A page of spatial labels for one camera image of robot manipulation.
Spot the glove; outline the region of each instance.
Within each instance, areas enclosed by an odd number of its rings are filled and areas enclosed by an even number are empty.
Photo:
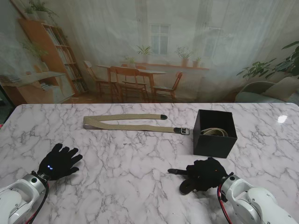
[[[228,176],[224,167],[212,157],[207,160],[196,160],[194,165],[187,166],[186,171],[170,169],[169,172],[188,176],[179,187],[184,195],[194,189],[207,191],[210,188],[216,188],[221,184],[222,178]]]
[[[47,175],[50,177],[50,180],[54,181],[79,170],[78,167],[72,167],[83,158],[80,154],[73,157],[79,150],[77,148],[72,150],[68,147],[61,148],[62,144],[58,143],[53,147],[52,151],[47,154],[39,165],[38,175]]]

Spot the dining table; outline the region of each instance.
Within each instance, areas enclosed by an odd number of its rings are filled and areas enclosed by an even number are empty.
[[[110,70],[111,66],[103,65],[103,64],[98,64],[97,66],[100,67],[100,68],[107,69],[111,102],[113,103],[112,84],[111,84],[111,70]],[[154,75],[163,75],[163,74],[166,74],[166,72],[165,71],[144,70],[144,69],[138,69],[138,70],[140,71],[140,76],[149,78],[150,92],[151,92],[151,95],[153,96],[154,95],[154,86],[155,86]]]

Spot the wooden chair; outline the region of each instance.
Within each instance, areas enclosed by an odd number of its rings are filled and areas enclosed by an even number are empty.
[[[121,66],[122,67],[128,67],[127,64],[122,64]],[[136,65],[135,67],[137,69],[146,70],[146,68],[144,66]],[[149,94],[148,94],[148,90],[146,89],[146,83],[145,83],[144,76],[142,76],[142,78],[143,78],[143,83],[138,83],[138,85],[143,85],[144,86],[144,92],[145,92],[146,98],[148,99],[148,102],[150,102],[150,97],[149,97]],[[122,81],[122,82],[126,83],[126,84],[135,84],[134,82],[128,82],[127,81],[127,76],[125,76],[125,81]]]
[[[110,68],[110,70],[112,72],[114,72],[116,74],[116,85],[118,87],[118,92],[121,95],[121,101],[123,102],[123,94],[122,94],[122,89],[129,89],[129,90],[134,90],[135,92],[140,93],[139,97],[140,100],[144,100],[145,102],[145,96],[144,96],[144,86],[143,85],[139,85],[137,82],[137,76],[140,76],[140,72],[138,69],[131,69],[131,68],[121,68],[121,67],[114,67],[112,66]],[[130,82],[130,83],[120,83],[118,76],[122,75],[122,76],[129,76],[129,77],[134,77],[135,82]]]
[[[100,98],[102,98],[102,87],[101,87],[101,85],[103,85],[104,88],[110,88],[109,82],[104,81],[104,80],[100,80],[95,76],[95,73],[94,73],[93,68],[92,68],[92,64],[89,61],[83,61],[83,62],[84,62],[84,66],[85,66],[88,74],[93,78],[93,80],[96,83],[96,88],[97,88],[97,91],[100,93]],[[119,93],[118,93],[118,89],[117,89],[117,86],[116,86],[116,82],[111,82],[111,85],[112,85],[112,93],[115,93],[113,95],[115,95],[117,97],[119,95]]]
[[[175,90],[177,90],[178,87],[178,83],[182,77],[183,73],[178,71],[176,73],[176,81],[173,85],[172,88],[168,88],[168,87],[161,87],[161,86],[154,86],[154,102],[156,102],[156,97],[157,97],[157,91],[164,91],[164,92],[169,92],[172,98],[173,103],[175,103],[176,100],[176,95],[175,95]]]

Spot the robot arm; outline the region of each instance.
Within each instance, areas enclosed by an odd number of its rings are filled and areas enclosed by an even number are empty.
[[[23,191],[29,199],[25,201],[14,189]],[[0,224],[17,224],[22,221],[44,190],[44,183],[32,174],[0,189]]]
[[[297,224],[277,205],[275,197],[268,190],[254,187],[234,173],[228,175],[224,167],[212,157],[195,161],[186,170],[169,169],[168,172],[186,177],[179,187],[183,195],[192,190],[207,191],[219,187],[221,199],[231,202],[244,224]]]
[[[223,183],[221,193],[231,202],[244,224],[297,224],[290,214],[278,206],[271,192],[254,187],[236,175]]]
[[[58,180],[77,172],[79,168],[73,165],[82,159],[80,154],[74,156],[77,152],[77,148],[72,150],[68,147],[62,148],[62,144],[58,143],[42,160],[37,173],[33,171],[13,184],[0,189],[0,224],[18,224],[23,221],[32,205],[45,190],[46,198],[49,189],[48,180]],[[27,198],[22,198],[16,190],[21,190]],[[33,222],[39,209],[28,223]]]

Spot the red cable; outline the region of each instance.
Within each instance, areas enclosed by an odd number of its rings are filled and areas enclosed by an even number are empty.
[[[25,224],[28,224],[30,222],[30,220],[32,219],[32,217],[35,215],[36,213],[33,213],[33,215],[30,217],[30,219],[27,220],[27,222],[25,222]]]
[[[219,188],[218,188],[218,193],[217,193],[217,196],[218,196],[219,198],[221,197],[221,195],[220,195],[220,189],[221,189],[221,184],[220,184],[220,186],[219,186]],[[229,219],[228,214],[227,214],[227,212],[226,212],[226,210],[225,210],[225,208],[224,208],[224,205],[223,205],[222,200],[220,199],[219,202],[220,202],[220,206],[222,207],[222,209],[223,209],[223,211],[224,211],[224,215],[225,215],[226,218],[228,219],[228,223],[229,223],[229,224],[232,224],[232,221]]]

